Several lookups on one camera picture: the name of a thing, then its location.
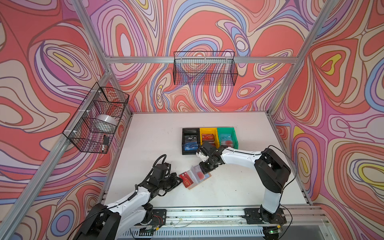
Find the pink white credit card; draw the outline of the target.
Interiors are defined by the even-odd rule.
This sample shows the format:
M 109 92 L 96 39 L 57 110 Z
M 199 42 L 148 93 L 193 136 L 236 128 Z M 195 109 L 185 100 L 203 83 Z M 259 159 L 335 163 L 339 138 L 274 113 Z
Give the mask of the pink white credit card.
M 194 166 L 191 168 L 191 171 L 193 175 L 195 176 L 195 179 L 197 180 L 198 183 L 204 181 L 209 177 L 208 174 L 204 174 L 200 165 Z

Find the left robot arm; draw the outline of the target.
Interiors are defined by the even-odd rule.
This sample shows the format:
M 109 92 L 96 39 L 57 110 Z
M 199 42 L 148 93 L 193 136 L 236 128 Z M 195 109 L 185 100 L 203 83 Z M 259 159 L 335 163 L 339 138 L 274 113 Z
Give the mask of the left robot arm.
M 96 204 L 68 239 L 116 240 L 136 225 L 148 227 L 152 232 L 165 225 L 167 211 L 154 210 L 150 201 L 165 196 L 182 183 L 171 172 L 172 165 L 166 163 L 166 158 L 166 154 L 158 157 L 144 180 L 127 196 L 108 205 Z

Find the red credit card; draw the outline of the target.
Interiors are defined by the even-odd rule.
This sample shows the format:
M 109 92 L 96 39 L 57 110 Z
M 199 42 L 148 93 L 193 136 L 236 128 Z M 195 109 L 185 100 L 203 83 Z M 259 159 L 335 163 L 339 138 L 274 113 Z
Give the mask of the red credit card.
M 194 181 L 192 180 L 188 172 L 180 174 L 179 177 L 181 178 L 185 188 L 190 189 L 193 186 Z

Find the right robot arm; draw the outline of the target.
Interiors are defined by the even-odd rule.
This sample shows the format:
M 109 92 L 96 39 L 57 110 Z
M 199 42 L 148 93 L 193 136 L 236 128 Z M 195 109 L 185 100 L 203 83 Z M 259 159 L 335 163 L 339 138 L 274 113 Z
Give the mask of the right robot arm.
M 221 165 L 255 169 L 265 187 L 260 214 L 270 219 L 276 215 L 292 170 L 275 151 L 268 147 L 261 152 L 250 152 L 228 146 L 216 148 L 209 143 L 204 143 L 197 148 L 196 155 L 202 160 L 199 166 L 204 174 L 212 172 Z

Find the tan leather card holder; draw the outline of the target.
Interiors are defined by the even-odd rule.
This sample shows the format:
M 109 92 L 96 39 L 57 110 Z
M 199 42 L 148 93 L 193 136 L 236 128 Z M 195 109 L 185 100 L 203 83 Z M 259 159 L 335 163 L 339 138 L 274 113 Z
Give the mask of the tan leather card holder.
M 211 174 L 204 174 L 201 166 L 196 165 L 191 167 L 188 171 L 180 174 L 179 177 L 181 178 L 185 188 L 190 190 L 210 178 Z

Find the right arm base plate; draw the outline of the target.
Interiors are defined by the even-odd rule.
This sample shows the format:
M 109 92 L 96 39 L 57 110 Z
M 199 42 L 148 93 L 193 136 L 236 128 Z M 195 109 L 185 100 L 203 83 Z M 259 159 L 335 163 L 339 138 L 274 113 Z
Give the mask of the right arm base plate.
M 263 208 L 246 208 L 244 209 L 244 215 L 242 218 L 245 219 L 249 225 L 284 225 L 287 223 L 287 219 L 282 208 L 278 208 L 274 214 L 271 214 Z

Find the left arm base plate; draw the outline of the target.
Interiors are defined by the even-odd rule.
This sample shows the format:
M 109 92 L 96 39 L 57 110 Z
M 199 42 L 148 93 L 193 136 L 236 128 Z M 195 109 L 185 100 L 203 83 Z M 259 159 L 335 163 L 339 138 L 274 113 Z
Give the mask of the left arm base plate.
M 166 209 L 155 209 L 146 213 L 144 220 L 136 226 L 152 226 L 161 227 L 166 224 L 167 210 Z

